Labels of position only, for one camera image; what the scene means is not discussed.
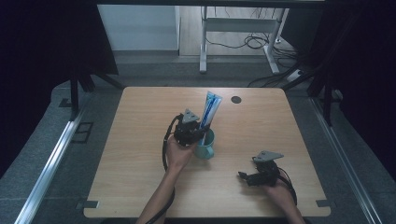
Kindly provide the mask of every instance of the black cable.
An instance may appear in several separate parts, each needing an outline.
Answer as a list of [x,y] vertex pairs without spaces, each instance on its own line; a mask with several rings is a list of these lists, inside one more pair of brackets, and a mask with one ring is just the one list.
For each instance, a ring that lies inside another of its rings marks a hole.
[[[224,44],[220,44],[220,43],[215,43],[215,42],[212,42],[212,41],[210,41],[208,39],[206,39],[206,41],[209,44],[219,45],[219,46],[223,46],[223,47],[229,48],[229,49],[240,49],[240,48],[242,48],[244,46],[248,46],[251,49],[262,49],[262,47],[264,47],[265,44],[268,44],[268,40],[264,39],[263,37],[260,37],[260,36],[257,36],[257,35],[253,35],[253,33],[251,33],[250,35],[245,37],[245,39],[244,39],[245,44],[240,45],[240,46],[236,46],[236,47],[235,46],[228,46],[228,45],[224,45]],[[250,41],[256,41],[259,44],[259,46],[258,47],[254,47],[254,46],[250,45]]]
[[252,18],[253,17],[253,14],[257,11],[257,7],[253,10],[253,12],[250,14],[250,18]]
[[282,180],[288,186],[288,189],[290,191],[291,197],[293,198],[295,205],[297,205],[297,194],[296,194],[296,191],[295,191],[293,185],[291,184],[291,179],[290,179],[288,173],[286,173],[286,171],[284,169],[280,168],[280,167],[277,167],[277,168],[279,170],[281,170],[286,175],[286,177],[288,178],[288,179],[286,179],[285,177],[283,177],[280,174],[278,176],[278,178],[280,180]]
[[274,15],[275,15],[275,10],[276,10],[276,7],[274,7],[273,16],[271,17],[271,19],[273,19],[273,18],[274,18]]
[[265,17],[267,17],[267,11],[268,11],[268,7],[265,8],[264,17],[263,17],[264,19],[265,19]]
[[[182,119],[182,118],[183,118],[182,114],[175,116],[175,118],[172,120],[171,124],[169,125],[168,130],[166,131],[165,137],[163,138],[163,169],[165,170],[165,172],[168,169],[168,164],[166,162],[166,148],[167,148],[168,138],[171,135],[172,127],[174,126],[175,121],[177,119]],[[163,207],[163,209],[161,209],[157,214],[155,214],[155,216],[152,217],[148,222],[146,222],[146,224],[154,223],[155,221],[158,220],[158,218],[160,218],[163,214],[165,214],[168,208],[172,205],[174,199],[175,199],[175,188],[173,189],[172,195],[168,200],[168,202],[166,203],[166,205]]]
[[228,18],[230,18],[230,14],[228,14],[227,7],[225,7],[224,10],[225,10],[225,13],[227,13]]
[[284,85],[281,87],[283,91],[287,91],[288,89],[304,82],[305,80],[308,80],[309,78],[313,77],[316,72],[320,71],[323,68],[323,64],[320,64],[318,67],[315,67],[314,69],[304,72],[301,76],[297,77],[294,79],[292,82]]
[[262,7],[260,8],[259,15],[257,16],[257,19],[260,18],[260,15],[261,15],[261,14],[262,14]]
[[274,53],[281,56],[297,59],[297,51],[292,49],[279,49],[274,46]]
[[281,62],[281,60],[290,60],[291,58],[276,58],[276,64],[277,65],[279,65],[279,66],[281,66],[281,67],[284,67],[284,68],[291,68],[291,66],[289,66],[289,65],[285,65],[285,64],[283,64],[282,62]]
[[290,75],[290,74],[291,74],[292,72],[294,72],[294,70],[296,70],[299,66],[300,66],[300,64],[299,64],[299,63],[296,63],[294,66],[292,66],[291,68],[289,68],[286,72],[280,73],[280,74],[275,75],[275,76],[270,76],[270,77],[259,77],[259,78],[256,78],[256,79],[254,79],[253,81],[251,81],[251,82],[249,82],[249,83],[247,84],[247,88],[249,88],[250,85],[253,84],[253,83],[255,83],[255,82],[258,82],[258,81],[261,81],[261,80],[265,80],[265,79],[273,79],[273,80],[270,80],[270,81],[266,82],[264,85],[261,86],[261,88],[266,87],[267,85],[272,84],[272,83],[277,82],[277,81],[280,81],[280,80],[283,79],[284,77]]

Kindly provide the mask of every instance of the blue cup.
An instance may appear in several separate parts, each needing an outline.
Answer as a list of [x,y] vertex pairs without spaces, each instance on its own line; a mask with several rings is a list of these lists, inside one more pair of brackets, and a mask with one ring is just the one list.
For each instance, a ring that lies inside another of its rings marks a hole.
[[209,160],[215,156],[215,151],[213,150],[213,143],[215,142],[215,133],[213,130],[209,129],[205,135],[205,141],[202,145],[197,146],[194,151],[196,157]]

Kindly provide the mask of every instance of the human arm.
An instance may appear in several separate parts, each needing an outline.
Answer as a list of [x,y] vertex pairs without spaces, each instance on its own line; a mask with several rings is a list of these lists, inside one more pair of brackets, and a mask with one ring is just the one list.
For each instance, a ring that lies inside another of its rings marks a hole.
[[[286,178],[282,170],[280,170],[280,174]],[[305,224],[300,210],[294,204],[288,186],[283,181],[278,179],[274,186],[263,185],[262,189],[271,201],[282,210],[290,224]]]
[[[166,158],[168,169],[163,175],[163,179],[154,191],[151,198],[148,200],[143,212],[141,213],[136,224],[142,224],[154,217],[171,198],[177,179],[183,168],[189,162],[193,151],[196,148],[196,143],[187,147],[181,146],[174,136],[168,139],[166,146]],[[163,214],[155,223],[163,223],[165,214]]]

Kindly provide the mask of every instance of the table leg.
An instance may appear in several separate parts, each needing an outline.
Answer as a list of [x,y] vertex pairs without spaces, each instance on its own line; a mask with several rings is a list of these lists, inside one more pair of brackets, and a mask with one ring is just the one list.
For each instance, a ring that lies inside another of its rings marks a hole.
[[206,12],[207,7],[204,7],[203,17],[202,17],[202,40],[201,40],[201,53],[199,61],[199,72],[206,73]]
[[279,69],[277,68],[276,61],[274,60],[274,56],[272,54],[274,44],[276,42],[277,33],[279,32],[280,25],[282,24],[283,15],[285,14],[285,8],[281,8],[280,14],[276,18],[276,24],[274,31],[270,35],[270,40],[268,46],[264,46],[264,53],[267,56],[268,63],[271,66],[271,70],[273,74],[278,74]]
[[72,104],[72,114],[70,116],[70,121],[74,121],[77,117],[79,107],[78,107],[78,74],[77,71],[73,71],[70,77],[70,101]]
[[124,85],[122,85],[112,77],[109,77],[107,74],[96,72],[95,75],[101,78],[102,80],[106,81],[107,83],[111,84],[112,86],[116,87],[117,89],[123,90],[125,88]]

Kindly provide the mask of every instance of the wall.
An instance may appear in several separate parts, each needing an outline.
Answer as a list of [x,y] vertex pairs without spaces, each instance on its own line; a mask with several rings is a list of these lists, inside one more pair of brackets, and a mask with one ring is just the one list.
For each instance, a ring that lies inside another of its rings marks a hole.
[[179,7],[98,6],[112,50],[178,50]]

